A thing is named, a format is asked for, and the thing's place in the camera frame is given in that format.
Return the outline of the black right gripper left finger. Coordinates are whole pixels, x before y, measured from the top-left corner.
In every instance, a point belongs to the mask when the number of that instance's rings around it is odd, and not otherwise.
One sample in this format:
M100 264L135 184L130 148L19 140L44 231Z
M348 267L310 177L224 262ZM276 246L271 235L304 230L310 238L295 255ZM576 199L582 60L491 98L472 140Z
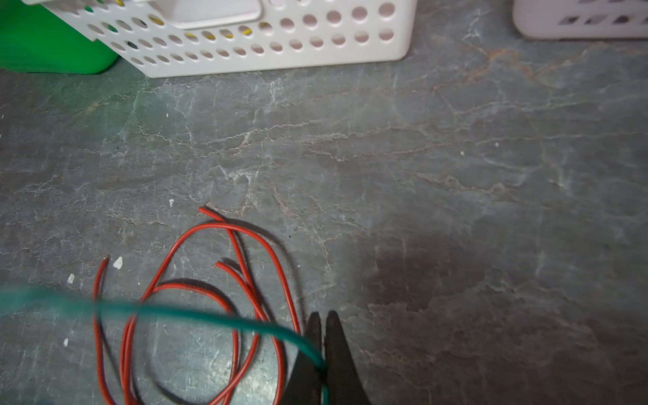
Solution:
M304 337L314 344L316 353L322 355L322 322L318 312L308 318ZM290 379L279 401L281 405L322 404L322 378L315 363L299 352Z

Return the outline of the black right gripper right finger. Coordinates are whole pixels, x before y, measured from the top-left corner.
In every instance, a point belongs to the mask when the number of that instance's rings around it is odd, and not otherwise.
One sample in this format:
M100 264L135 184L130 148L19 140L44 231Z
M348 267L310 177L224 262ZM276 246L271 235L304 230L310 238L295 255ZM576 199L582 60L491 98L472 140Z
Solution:
M324 345L329 403L370 405L359 379L339 314L333 310L327 314Z

